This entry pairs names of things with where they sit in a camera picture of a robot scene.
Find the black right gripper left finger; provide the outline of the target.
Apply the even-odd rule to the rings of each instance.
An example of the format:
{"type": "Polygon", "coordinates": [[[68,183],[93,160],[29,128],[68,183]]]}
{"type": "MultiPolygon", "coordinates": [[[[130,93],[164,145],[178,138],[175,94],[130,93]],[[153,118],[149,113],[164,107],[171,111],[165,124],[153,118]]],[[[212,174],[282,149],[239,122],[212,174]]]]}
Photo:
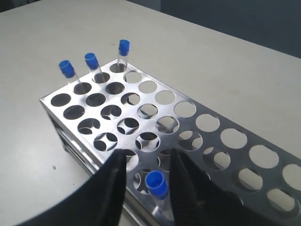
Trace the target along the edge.
{"type": "Polygon", "coordinates": [[[117,226],[125,200],[127,158],[114,150],[78,190],[21,226],[117,226]]]}

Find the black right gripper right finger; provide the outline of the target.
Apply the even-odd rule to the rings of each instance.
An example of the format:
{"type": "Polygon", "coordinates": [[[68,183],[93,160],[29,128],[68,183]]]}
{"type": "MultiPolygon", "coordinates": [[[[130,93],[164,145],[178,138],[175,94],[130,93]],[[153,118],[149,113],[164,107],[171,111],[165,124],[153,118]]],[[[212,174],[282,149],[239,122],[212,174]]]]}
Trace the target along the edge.
{"type": "Polygon", "coordinates": [[[221,190],[178,149],[171,149],[169,192],[176,226],[275,226],[245,207],[232,192],[221,190]]]}

